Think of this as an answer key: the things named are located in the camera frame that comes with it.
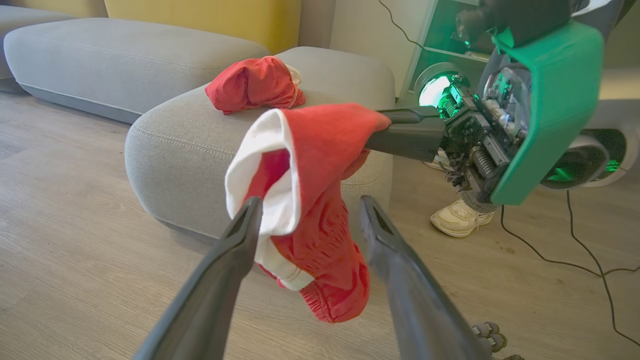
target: sneaker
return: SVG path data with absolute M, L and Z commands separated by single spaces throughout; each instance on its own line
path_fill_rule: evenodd
M 438 156 L 433 159 L 433 161 L 423 161 L 425 165 L 430 168 L 434 168 L 440 171 L 450 172 L 452 168 L 449 166 L 449 159 L 447 158 L 447 153 L 442 150 L 441 147 L 438 148 Z
M 493 213 L 480 213 L 460 199 L 433 214 L 430 220 L 443 233 L 454 238 L 466 238 L 474 229 L 489 224 Z

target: gray ottoman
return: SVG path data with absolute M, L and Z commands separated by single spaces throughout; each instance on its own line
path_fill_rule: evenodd
M 240 38 L 149 22 L 76 19 L 4 39 L 22 88 L 41 99 L 128 123 L 267 49 Z
M 24 26 L 69 19 L 75 19 L 75 17 L 66 13 L 0 5 L 0 90 L 9 92 L 22 91 L 15 82 L 4 59 L 4 36 L 10 31 Z
M 376 60 L 314 47 L 297 47 L 277 56 L 300 71 L 305 106 L 358 102 L 385 109 L 395 105 L 393 75 Z M 223 115 L 203 86 L 140 117 L 127 136 L 125 164 L 145 210 L 163 222 L 219 237 L 230 222 L 225 173 L 244 134 L 264 111 Z M 365 165 L 342 182 L 351 233 L 359 245 L 363 245 L 357 211 L 360 196 L 372 195 L 388 206 L 391 176 L 391 155 L 372 152 Z

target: red and white cloth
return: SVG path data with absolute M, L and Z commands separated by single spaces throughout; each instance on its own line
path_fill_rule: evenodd
M 357 104 L 269 110 L 227 171 L 231 217 L 249 197 L 263 198 L 255 262 L 300 292 L 322 321 L 350 320 L 369 298 L 369 271 L 349 233 L 340 181 L 364 164 L 371 134 L 389 125 Z
M 307 101 L 300 73 L 275 56 L 239 61 L 216 76 L 205 92 L 225 115 L 264 106 L 293 108 Z

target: yellow cushion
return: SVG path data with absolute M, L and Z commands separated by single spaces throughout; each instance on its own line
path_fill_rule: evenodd
M 297 46 L 300 0 L 105 0 L 109 17 L 245 38 L 272 53 Z
M 6 4 L 69 13 L 77 17 L 107 17 L 103 0 L 7 0 Z

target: wire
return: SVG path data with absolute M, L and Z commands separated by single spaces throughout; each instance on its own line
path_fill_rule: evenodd
M 589 248 L 585 244 L 583 244 L 582 241 L 580 241 L 578 238 L 576 238 L 575 234 L 573 233 L 573 209 L 571 208 L 571 197 L 569 195 L 569 191 L 566 192 L 566 205 L 569 208 L 569 219 L 570 219 L 570 224 L 571 224 L 571 237 L 578 244 L 582 245 L 582 247 L 584 247 L 584 250 L 587 250 L 589 255 L 591 255 L 591 258 L 593 259 L 593 261 L 595 261 L 596 265 L 598 265 L 598 270 L 600 271 L 600 275 L 602 276 L 602 283 L 604 284 L 604 290 L 607 292 L 607 297 L 609 298 L 609 305 L 611 306 L 611 325 L 613 325 L 613 331 L 617 332 L 623 338 L 631 341 L 632 343 L 634 343 L 634 344 L 636 344 L 637 346 L 640 347 L 640 343 L 638 343 L 636 340 L 633 340 L 632 338 L 629 338 L 627 335 L 624 335 L 616 327 L 616 311 L 615 311 L 615 309 L 613 307 L 613 299 L 611 298 L 611 292 L 609 291 L 609 285 L 607 284 L 607 277 L 605 276 L 604 271 L 602 270 L 602 266 L 600 266 L 600 262 L 595 257 L 595 255 L 593 255 L 591 250 L 589 250 Z
M 580 241 L 576 236 L 575 233 L 573 231 L 573 209 L 571 207 L 571 197 L 569 194 L 569 191 L 566 192 L 566 205 L 567 208 L 569 209 L 569 221 L 570 221 L 570 230 L 571 230 L 571 237 L 578 243 L 580 244 L 582 247 L 584 247 L 585 250 L 587 250 L 587 252 L 589 253 L 589 255 L 591 256 L 591 258 L 593 259 L 593 261 L 595 261 L 596 265 L 598 266 L 598 270 L 600 273 L 597 273 L 595 271 L 592 271 L 590 269 L 587 269 L 584 266 L 580 266 L 580 265 L 576 265 L 576 264 L 571 264 L 571 263 L 567 263 L 564 261 L 556 261 L 556 260 L 549 260 L 547 258 L 545 258 L 542 254 L 540 254 L 540 251 L 538 251 L 535 247 L 533 247 L 533 245 L 531 245 L 527 240 L 523 239 L 521 236 L 516 235 L 515 233 L 513 233 L 512 231 L 510 231 L 509 229 L 507 229 L 507 227 L 504 225 L 504 205 L 502 205 L 502 213 L 500 214 L 500 225 L 502 226 L 502 229 L 505 230 L 508 234 L 512 235 L 513 237 L 517 238 L 518 240 L 524 242 L 529 248 L 531 248 L 531 250 L 533 250 L 542 260 L 547 261 L 549 263 L 554 263 L 554 264 L 562 264 L 562 265 L 569 265 L 569 266 L 573 266 L 575 268 L 579 268 L 582 269 L 584 271 L 587 271 L 593 275 L 596 275 L 597 277 L 602 279 L 602 283 L 604 284 L 604 289 L 607 292 L 607 298 L 609 299 L 609 306 L 611 307 L 611 325 L 613 326 L 613 331 L 615 331 L 616 333 L 618 333 L 618 335 L 622 336 L 623 338 L 631 341 L 632 343 L 636 344 L 637 346 L 640 347 L 640 343 L 638 343 L 636 340 L 633 340 L 632 338 L 628 337 L 627 335 L 623 334 L 622 332 L 620 332 L 616 326 L 616 312 L 615 312 L 615 308 L 614 308 L 614 304 L 613 304 L 613 299 L 611 297 L 611 292 L 609 291 L 609 285 L 607 284 L 607 275 L 611 274 L 612 272 L 616 272 L 616 271 L 628 271 L 628 272 L 636 272 L 638 270 L 640 270 L 640 266 L 635 268 L 635 269 L 628 269 L 628 268 L 615 268 L 612 270 L 609 270 L 607 272 L 604 272 L 602 270 L 602 266 L 600 265 L 600 262 L 598 261 L 598 259 L 595 257 L 595 255 L 593 255 L 593 253 L 591 252 L 591 250 L 589 250 L 589 248 L 583 244 L 582 241 Z
M 422 50 L 429 51 L 426 47 L 424 47 L 424 46 L 420 45 L 420 43 L 418 43 L 418 42 L 416 42 L 416 41 L 411 40 L 411 39 L 409 38 L 409 35 L 407 35 L 407 34 L 406 34 L 406 31 L 405 31 L 403 28 L 401 28 L 401 27 L 400 27 L 400 25 L 396 24 L 396 22 L 394 21 L 394 14 L 392 14 L 392 13 L 391 13 L 391 9 L 390 9 L 387 5 L 385 5 L 385 3 L 383 3 L 383 2 L 382 2 L 382 0 L 378 0 L 378 2 L 380 3 L 380 5 L 384 6 L 384 7 L 385 7 L 385 9 L 387 9 L 387 11 L 389 12 L 389 17 L 391 18 L 391 23 L 392 23 L 395 27 L 397 27 L 398 29 L 400 29 L 400 31 L 402 31 L 402 33 L 404 34 L 404 37 L 406 38 L 406 40 L 407 40 L 407 41 L 409 41 L 409 42 L 410 42 L 410 43 L 412 43 L 412 44 L 418 45 L 419 47 L 421 47 L 421 48 L 422 48 Z

